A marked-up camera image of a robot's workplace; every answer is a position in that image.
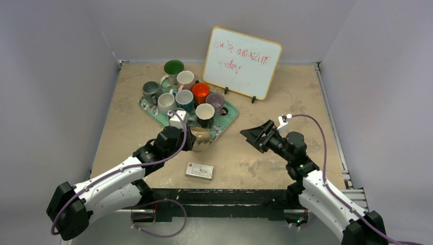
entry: whiteboard frame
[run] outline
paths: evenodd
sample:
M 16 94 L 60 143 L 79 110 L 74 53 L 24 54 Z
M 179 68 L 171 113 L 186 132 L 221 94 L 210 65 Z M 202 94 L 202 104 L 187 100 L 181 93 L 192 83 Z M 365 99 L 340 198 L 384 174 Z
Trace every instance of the whiteboard frame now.
M 273 41 L 269 41 L 269 40 L 266 40 L 266 39 L 263 39 L 263 38 L 259 38 L 259 37 L 251 36 L 251 35 L 248 35 L 248 34 L 244 34 L 244 33 L 240 33 L 240 32 L 235 32 L 235 31 L 232 31 L 232 30 L 229 30 L 229 29 L 226 29 L 226 28 L 222 28 L 222 27 L 218 27 L 218 26 L 212 28 L 212 33 L 211 33 L 211 35 L 210 35 L 210 40 L 209 40 L 209 46 L 208 46 L 208 48 L 207 48 L 206 61 L 204 62 L 203 81 L 205 81 L 205 82 L 208 83 L 208 84 L 211 84 L 211 85 L 214 85 L 214 86 L 220 87 L 220 88 L 226 88 L 226 87 L 221 86 L 221 85 L 216 84 L 216 83 L 212 83 L 212 82 L 207 81 L 207 80 L 204 79 L 204 75 L 206 74 L 207 58 L 208 58 L 208 56 L 209 56 L 210 46 L 211 46 L 211 44 L 212 44 L 211 42 L 212 42 L 213 32 L 215 31 L 215 29 L 221 29 L 221 30 L 224 30 L 224 31 L 233 32 L 233 33 L 236 33 L 236 34 L 239 34 L 239 35 L 243 35 L 243 36 L 247 36 L 247 37 L 255 38 L 255 39 L 258 39 L 258 40 L 261 40 L 261 41 L 265 41 L 265 42 L 273 43 L 273 44 L 276 44 L 276 45 L 280 46 L 280 48 L 281 48 L 281 50 L 280 50 L 280 54 L 278 55 L 277 63 L 275 63 L 274 71 L 272 72 L 271 80 L 269 81 L 269 85 L 268 85 L 268 88 L 267 88 L 267 90 L 266 90 L 266 94 L 264 95 L 263 98 L 256 98 L 256 100 L 259 100 L 259 101 L 262 101 L 262 100 L 266 99 L 266 97 L 268 96 L 269 88 L 271 87 L 272 80 L 274 79 L 275 70 L 277 69 L 278 62 L 280 61 L 281 53 L 283 52 L 283 46 L 282 46 L 280 43 L 278 43 L 278 42 L 273 42 Z M 242 93 L 242 92 L 239 92 L 239 91 L 236 91 L 236 90 L 231 90 L 230 88 L 229 88 L 229 91 L 236 92 L 236 93 L 240 93 L 240 94 L 245 95 L 245 96 L 248 96 L 248 97 L 254 97 L 254 96 L 255 96 L 255 95 L 253 95 L 253 94 L 245 94 L 245 93 Z

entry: gray mug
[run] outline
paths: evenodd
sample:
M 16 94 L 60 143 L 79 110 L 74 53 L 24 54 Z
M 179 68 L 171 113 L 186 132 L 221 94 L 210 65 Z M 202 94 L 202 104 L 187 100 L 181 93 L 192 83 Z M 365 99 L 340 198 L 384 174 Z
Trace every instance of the gray mug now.
M 150 105 L 158 105 L 158 98 L 162 93 L 162 88 L 157 82 L 149 81 L 143 85 L 143 97 Z

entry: purple mug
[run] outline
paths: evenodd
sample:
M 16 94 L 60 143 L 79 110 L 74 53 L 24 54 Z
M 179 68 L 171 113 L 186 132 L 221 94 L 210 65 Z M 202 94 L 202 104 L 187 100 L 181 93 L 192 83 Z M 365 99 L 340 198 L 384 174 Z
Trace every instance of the purple mug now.
M 211 93 L 206 97 L 206 103 L 211 104 L 215 109 L 214 116 L 223 114 L 223 106 L 225 99 L 220 93 Z

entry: red handwriting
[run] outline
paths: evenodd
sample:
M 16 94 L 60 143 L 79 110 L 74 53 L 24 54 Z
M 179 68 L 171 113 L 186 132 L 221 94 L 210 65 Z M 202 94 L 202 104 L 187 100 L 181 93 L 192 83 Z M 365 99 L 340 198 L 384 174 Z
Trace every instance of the red handwriting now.
M 215 40 L 215 42 L 213 43 L 213 47 L 224 48 L 224 49 L 227 49 L 231 53 L 233 52 L 233 49 L 234 49 L 234 46 L 230 42 L 230 40 L 227 40 L 227 42 L 224 42 L 222 40 Z M 260 52 L 254 52 L 254 51 L 250 51 L 250 50 L 246 50 L 246 49 L 242 49 L 242 48 L 239 48 L 237 50 L 237 55 L 241 56 L 241 57 L 245 57 L 247 59 L 250 59 L 252 61 L 255 61 L 255 62 L 263 64 L 263 65 L 266 65 L 271 58 L 270 56 L 261 55 Z
M 213 46 L 216 48 L 224 47 L 224 43 L 216 40 L 215 43 L 213 44 Z
M 227 69 L 233 70 L 236 75 L 240 70 L 240 65 L 238 66 L 237 64 L 233 63 L 233 59 L 230 61 L 230 63 L 220 61 L 218 62 L 218 64 L 220 65 L 220 67 L 225 67 Z
M 233 51 L 233 44 L 231 44 L 230 41 L 227 40 L 227 45 L 228 45 L 229 51 L 232 53 L 232 51 Z
M 248 50 L 243 50 L 241 48 L 239 48 L 237 50 L 237 55 L 242 56 L 242 57 L 248 57 L 253 61 L 257 61 L 257 63 L 261 63 L 263 65 L 265 65 L 269 59 L 271 57 L 269 56 L 261 56 L 260 53 L 256 53 L 256 52 L 252 52 L 252 51 L 248 51 Z

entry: wooden tabletop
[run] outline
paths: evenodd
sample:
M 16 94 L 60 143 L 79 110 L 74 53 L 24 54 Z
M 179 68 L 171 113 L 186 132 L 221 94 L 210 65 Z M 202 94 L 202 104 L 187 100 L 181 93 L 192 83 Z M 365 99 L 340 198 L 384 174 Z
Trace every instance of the wooden tabletop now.
M 192 71 L 202 81 L 202 64 L 186 64 L 185 70 Z M 138 106 L 143 84 L 159 81 L 163 75 L 163 64 L 122 66 L 91 177 L 118 165 L 163 129 Z M 222 88 L 210 87 L 224 95 Z M 251 104 L 251 98 L 230 91 L 224 97 L 239 110 L 233 123 L 206 151 L 181 152 L 163 168 L 145 177 L 147 184 L 158 188 L 285 189 L 294 182 L 285 169 L 287 162 L 272 151 L 260 153 L 239 132 L 260 126 L 268 119 L 278 124 L 281 114 L 304 113 L 319 121 L 327 137 L 328 179 L 337 188 L 345 189 L 340 158 L 313 66 L 279 65 L 263 101 Z M 308 155 L 322 168 L 323 140 L 316 124 L 299 117 L 289 123 L 291 131 L 305 136 Z M 185 176 L 188 162 L 213 166 L 213 179 Z

